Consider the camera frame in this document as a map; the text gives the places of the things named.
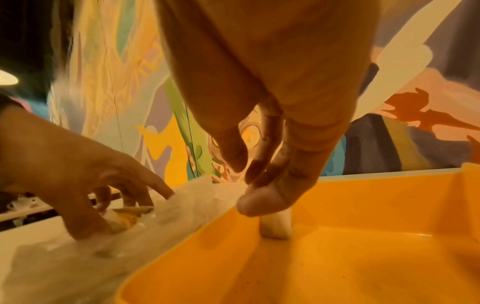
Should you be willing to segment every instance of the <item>dark ceiling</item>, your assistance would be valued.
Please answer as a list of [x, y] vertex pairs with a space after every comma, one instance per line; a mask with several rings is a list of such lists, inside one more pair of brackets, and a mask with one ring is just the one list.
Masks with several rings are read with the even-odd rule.
[[19, 83], [0, 91], [24, 99], [46, 101], [52, 78], [53, 0], [0, 0], [0, 69]]

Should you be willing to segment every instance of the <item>orange tray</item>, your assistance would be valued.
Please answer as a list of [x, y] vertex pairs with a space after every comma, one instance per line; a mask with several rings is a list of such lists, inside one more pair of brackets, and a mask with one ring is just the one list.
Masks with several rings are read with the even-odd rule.
[[292, 240], [236, 210], [134, 274], [117, 304], [480, 302], [480, 166], [320, 182]]

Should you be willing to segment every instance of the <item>plastic wrap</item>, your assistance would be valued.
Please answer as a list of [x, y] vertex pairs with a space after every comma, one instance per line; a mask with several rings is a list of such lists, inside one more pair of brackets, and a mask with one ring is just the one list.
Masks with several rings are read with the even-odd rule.
[[246, 186], [198, 178], [176, 189], [130, 229], [74, 242], [67, 234], [19, 247], [3, 284], [3, 304], [112, 303], [128, 275], [225, 213]]

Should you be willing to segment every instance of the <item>skin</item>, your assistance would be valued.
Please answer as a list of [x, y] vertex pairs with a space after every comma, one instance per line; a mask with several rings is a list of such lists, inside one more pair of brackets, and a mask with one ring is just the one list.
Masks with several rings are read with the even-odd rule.
[[[62, 216], [75, 239], [109, 233], [99, 211], [119, 189], [126, 206], [153, 205], [148, 188], [165, 198], [174, 192], [130, 156], [74, 134], [24, 109], [0, 113], [0, 189], [35, 193]], [[97, 209], [88, 194], [97, 196]]]
[[379, 3], [158, 0], [157, 9], [175, 82], [235, 172], [248, 161], [238, 124], [255, 105], [261, 109], [262, 139], [239, 212], [292, 206], [316, 183], [351, 121]]

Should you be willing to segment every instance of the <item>painted eye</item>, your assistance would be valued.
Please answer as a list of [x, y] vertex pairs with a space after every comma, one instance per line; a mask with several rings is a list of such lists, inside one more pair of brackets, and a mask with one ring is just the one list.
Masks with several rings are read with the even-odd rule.
[[257, 126], [248, 126], [241, 132], [241, 137], [248, 149], [254, 148], [259, 144], [260, 136], [260, 129]]

